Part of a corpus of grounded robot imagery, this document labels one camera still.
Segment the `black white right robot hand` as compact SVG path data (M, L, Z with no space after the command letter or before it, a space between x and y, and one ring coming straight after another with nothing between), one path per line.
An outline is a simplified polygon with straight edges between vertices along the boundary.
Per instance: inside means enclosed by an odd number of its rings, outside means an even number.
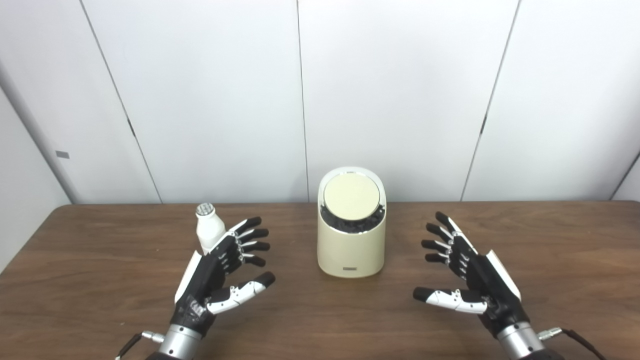
M507 327L530 323L522 305L521 292L498 255L490 250L480 254L455 221L445 213L435 214L438 224L427 223L426 230L441 240L423 239L421 246L432 250L428 263L444 264L463 280L465 289L416 287L413 298L428 305L477 315L483 326L497 337Z

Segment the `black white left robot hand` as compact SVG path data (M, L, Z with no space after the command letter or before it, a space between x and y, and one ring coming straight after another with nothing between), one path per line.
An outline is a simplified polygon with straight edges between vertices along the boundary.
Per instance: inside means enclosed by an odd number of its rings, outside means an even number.
M226 277L242 265L264 267L263 258L252 251L268 251L270 244L259 241L269 235L259 228L262 218L247 218L223 231L204 255L195 252L195 265L189 265L186 278L174 299L171 325L191 330L205 337L220 313L228 312L265 291L275 282L266 271L253 280L225 287Z

